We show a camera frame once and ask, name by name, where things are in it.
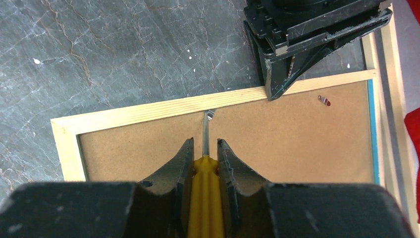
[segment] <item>white paint speck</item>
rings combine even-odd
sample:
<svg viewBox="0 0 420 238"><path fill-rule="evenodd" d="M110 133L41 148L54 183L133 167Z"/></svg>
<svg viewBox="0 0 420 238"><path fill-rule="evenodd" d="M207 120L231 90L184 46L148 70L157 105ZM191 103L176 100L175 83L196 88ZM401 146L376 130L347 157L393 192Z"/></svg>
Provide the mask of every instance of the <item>white paint speck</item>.
<svg viewBox="0 0 420 238"><path fill-rule="evenodd" d="M9 229L7 229L7 231L9 232L9 234L13 234L16 231L20 230L22 228L22 226L23 226L22 223L19 223L17 225L10 226Z"/></svg>

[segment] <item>yellow screwdriver handle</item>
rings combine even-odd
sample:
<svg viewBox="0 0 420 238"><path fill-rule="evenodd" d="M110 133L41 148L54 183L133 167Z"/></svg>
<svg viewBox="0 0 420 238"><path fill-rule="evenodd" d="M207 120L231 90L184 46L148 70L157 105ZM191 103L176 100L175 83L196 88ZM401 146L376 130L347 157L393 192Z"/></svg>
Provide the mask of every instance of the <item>yellow screwdriver handle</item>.
<svg viewBox="0 0 420 238"><path fill-rule="evenodd" d="M194 161L188 238L223 238L218 162L205 155Z"/></svg>

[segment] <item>blue tape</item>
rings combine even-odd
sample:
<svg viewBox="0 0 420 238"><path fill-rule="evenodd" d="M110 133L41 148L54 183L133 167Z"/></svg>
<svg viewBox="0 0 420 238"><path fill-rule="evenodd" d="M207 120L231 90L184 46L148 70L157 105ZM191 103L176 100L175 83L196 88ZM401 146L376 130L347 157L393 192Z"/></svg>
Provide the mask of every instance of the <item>blue tape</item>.
<svg viewBox="0 0 420 238"><path fill-rule="evenodd" d="M369 117L370 117L370 139L372 144L373 176L374 182L380 185L379 178L379 157L378 157L378 139L376 131L375 99L373 91L373 80L367 81L367 97L369 99Z"/></svg>

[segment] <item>red fabric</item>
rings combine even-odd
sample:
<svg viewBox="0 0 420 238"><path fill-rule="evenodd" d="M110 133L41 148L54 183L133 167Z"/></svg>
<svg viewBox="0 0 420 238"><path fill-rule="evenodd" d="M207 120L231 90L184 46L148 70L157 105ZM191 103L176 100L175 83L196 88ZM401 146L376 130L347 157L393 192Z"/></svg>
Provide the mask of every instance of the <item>red fabric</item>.
<svg viewBox="0 0 420 238"><path fill-rule="evenodd" d="M411 140L414 143L414 147L416 148L417 156L420 160L420 108L408 113L404 122L407 127L408 134L411 137ZM417 194L417 215L419 219L417 220L420 223L420 173L417 173L417 186L416 186L416 194Z"/></svg>
<svg viewBox="0 0 420 238"><path fill-rule="evenodd" d="M416 17L417 21L420 23L420 0L407 0L408 4L411 7L411 11Z"/></svg>

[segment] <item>screwdriver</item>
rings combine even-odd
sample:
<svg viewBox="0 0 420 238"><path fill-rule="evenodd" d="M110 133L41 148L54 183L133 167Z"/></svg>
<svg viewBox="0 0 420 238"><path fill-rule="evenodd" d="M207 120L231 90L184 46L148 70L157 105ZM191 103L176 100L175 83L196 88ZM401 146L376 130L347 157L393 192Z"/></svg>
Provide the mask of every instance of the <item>screwdriver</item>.
<svg viewBox="0 0 420 238"><path fill-rule="evenodd" d="M203 156L194 161L188 238L225 237L218 161L210 158L209 120L213 114L214 110L204 112Z"/></svg>

